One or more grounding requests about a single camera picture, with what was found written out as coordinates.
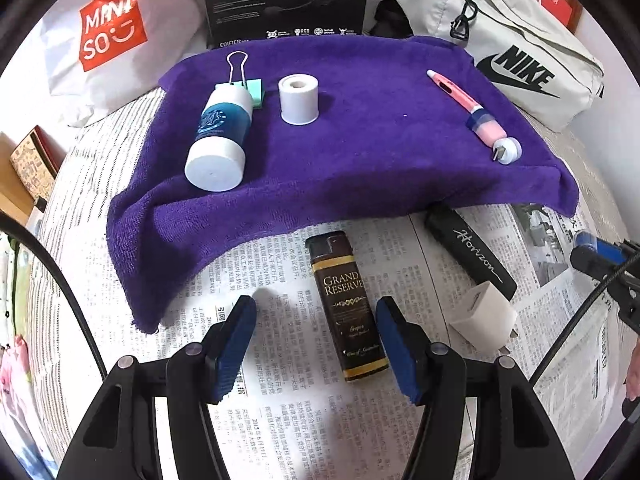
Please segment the person's right hand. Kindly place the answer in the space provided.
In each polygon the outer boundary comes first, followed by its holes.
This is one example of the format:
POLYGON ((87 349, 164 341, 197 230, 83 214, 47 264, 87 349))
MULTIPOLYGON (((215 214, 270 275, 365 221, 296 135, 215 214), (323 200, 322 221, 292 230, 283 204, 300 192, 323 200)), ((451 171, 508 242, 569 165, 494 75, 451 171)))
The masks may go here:
POLYGON ((640 396, 640 339, 637 340, 627 368, 625 379, 626 399, 630 402, 640 396))

